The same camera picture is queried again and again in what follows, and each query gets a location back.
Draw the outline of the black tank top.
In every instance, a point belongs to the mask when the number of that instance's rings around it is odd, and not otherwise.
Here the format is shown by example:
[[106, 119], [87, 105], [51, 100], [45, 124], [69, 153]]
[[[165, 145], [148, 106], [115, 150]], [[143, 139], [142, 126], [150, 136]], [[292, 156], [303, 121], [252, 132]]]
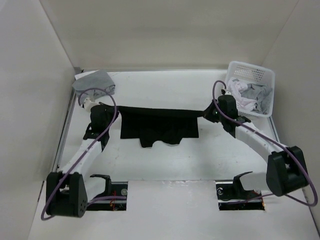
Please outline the black tank top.
[[139, 139], [143, 148], [157, 141], [178, 145], [184, 138], [198, 138], [198, 118], [203, 111], [119, 106], [121, 139]]

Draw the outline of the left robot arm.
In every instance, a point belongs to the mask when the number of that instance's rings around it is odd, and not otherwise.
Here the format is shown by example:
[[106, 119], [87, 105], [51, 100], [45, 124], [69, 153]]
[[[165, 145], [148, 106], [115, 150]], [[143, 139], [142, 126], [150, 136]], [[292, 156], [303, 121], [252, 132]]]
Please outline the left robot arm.
[[93, 174], [84, 179], [94, 160], [103, 152], [110, 135], [109, 129], [118, 117], [117, 107], [98, 104], [90, 109], [90, 124], [79, 150], [60, 171], [50, 172], [46, 178], [43, 221], [55, 216], [81, 218], [88, 207], [99, 201], [123, 200], [112, 194], [108, 175]]

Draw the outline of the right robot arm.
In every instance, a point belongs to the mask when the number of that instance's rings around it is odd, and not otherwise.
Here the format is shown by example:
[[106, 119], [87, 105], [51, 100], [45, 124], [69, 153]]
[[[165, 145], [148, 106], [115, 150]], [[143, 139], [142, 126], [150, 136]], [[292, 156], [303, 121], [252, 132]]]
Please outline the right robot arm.
[[236, 100], [231, 95], [221, 95], [204, 110], [203, 118], [221, 123], [223, 129], [235, 139], [253, 149], [266, 164], [265, 183], [277, 197], [284, 196], [309, 185], [302, 150], [268, 140], [252, 121], [238, 114]]

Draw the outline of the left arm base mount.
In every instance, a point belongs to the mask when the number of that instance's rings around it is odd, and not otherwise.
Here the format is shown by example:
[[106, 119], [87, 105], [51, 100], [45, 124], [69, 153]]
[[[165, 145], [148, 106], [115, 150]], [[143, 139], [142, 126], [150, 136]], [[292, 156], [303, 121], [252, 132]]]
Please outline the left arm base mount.
[[106, 190], [103, 193], [98, 194], [95, 198], [102, 198], [106, 196], [124, 197], [124, 199], [113, 198], [100, 200], [89, 205], [87, 210], [107, 212], [126, 211], [128, 182], [110, 182], [107, 184]]

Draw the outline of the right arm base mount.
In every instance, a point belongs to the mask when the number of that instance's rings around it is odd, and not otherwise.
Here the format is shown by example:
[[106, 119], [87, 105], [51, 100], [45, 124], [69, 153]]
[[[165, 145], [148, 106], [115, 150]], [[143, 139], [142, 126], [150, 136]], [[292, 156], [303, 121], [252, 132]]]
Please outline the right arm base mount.
[[265, 206], [260, 190], [245, 190], [232, 181], [218, 181], [215, 183], [218, 209], [220, 211], [264, 211]]

